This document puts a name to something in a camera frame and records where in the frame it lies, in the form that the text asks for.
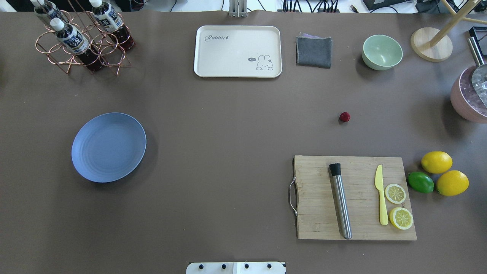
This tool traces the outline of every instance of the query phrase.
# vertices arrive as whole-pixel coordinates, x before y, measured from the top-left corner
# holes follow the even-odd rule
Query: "black muddler tip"
[[[332,176],[341,176],[341,169],[340,169],[340,164],[335,163],[330,165],[330,171],[332,172]]]

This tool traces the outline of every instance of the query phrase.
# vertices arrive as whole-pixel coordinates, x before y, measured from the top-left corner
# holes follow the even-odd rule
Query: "lemon slice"
[[[393,204],[402,204],[406,200],[406,191],[398,184],[390,184],[384,191],[387,200]]]
[[[389,220],[396,228],[406,230],[412,226],[412,214],[409,210],[396,207],[389,213]]]

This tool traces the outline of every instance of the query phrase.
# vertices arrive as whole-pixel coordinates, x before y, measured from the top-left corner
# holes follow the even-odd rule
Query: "stainless steel muddler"
[[[348,219],[347,201],[345,200],[345,191],[343,190],[343,182],[341,181],[340,164],[331,164],[330,171],[332,172],[335,196],[338,200],[338,214],[340,217],[341,231],[343,233],[342,236],[349,240],[352,238],[352,228],[350,227],[350,220]]]

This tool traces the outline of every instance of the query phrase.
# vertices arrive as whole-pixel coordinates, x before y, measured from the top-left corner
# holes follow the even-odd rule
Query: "gray towel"
[[[296,63],[303,66],[331,68],[332,66],[331,37],[321,38],[303,34],[296,37]]]

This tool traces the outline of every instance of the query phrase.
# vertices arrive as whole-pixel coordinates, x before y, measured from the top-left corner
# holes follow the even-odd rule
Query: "light green bowl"
[[[372,69],[390,69],[402,60],[402,48],[389,36],[372,35],[364,42],[362,59]]]

